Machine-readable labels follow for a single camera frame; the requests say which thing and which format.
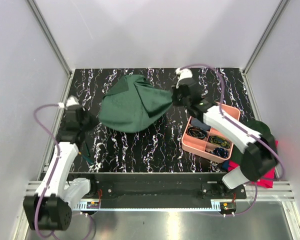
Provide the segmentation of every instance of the pink plastic tray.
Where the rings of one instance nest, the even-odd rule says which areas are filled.
[[[230,116],[232,116],[234,119],[239,120],[240,118],[240,110],[237,109],[236,107],[233,106],[228,106],[225,104],[222,104],[222,109],[228,113]],[[224,135],[222,135],[219,131],[217,131],[216,129],[214,129],[213,127],[210,129],[210,131],[208,131],[208,136],[204,139],[204,140],[200,140],[197,138],[194,138],[192,136],[189,136],[187,134],[187,129],[189,127],[191,127],[191,118],[189,118],[189,121],[186,125],[185,131],[183,133],[182,139],[181,139],[181,143],[182,143],[182,149],[198,155],[200,157],[203,157],[205,159],[209,159],[211,161],[217,162],[217,163],[223,163],[224,161],[230,159],[231,157],[231,153],[234,147],[234,144],[231,142],[231,146],[229,149],[227,149],[227,151],[229,152],[229,157],[228,158],[221,158],[219,156],[213,155],[209,152],[212,152],[215,148],[219,148],[219,146],[214,145],[210,142],[207,142],[210,136],[220,136],[223,137],[225,139],[227,139]]]

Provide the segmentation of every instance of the red cloth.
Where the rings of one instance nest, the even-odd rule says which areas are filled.
[[[278,141],[275,141],[275,146],[276,147],[278,146]],[[228,171],[230,172],[231,170],[235,169],[238,166],[239,166],[238,164],[236,164],[235,162],[230,160]],[[268,179],[274,179],[274,177],[275,177],[275,168],[272,168],[269,172],[267,172],[264,175],[264,177],[268,178]],[[267,188],[267,189],[271,189],[274,185],[274,182],[270,181],[270,180],[260,179],[260,181],[258,181],[256,184],[258,186],[261,186],[261,187],[264,187],[264,188]]]

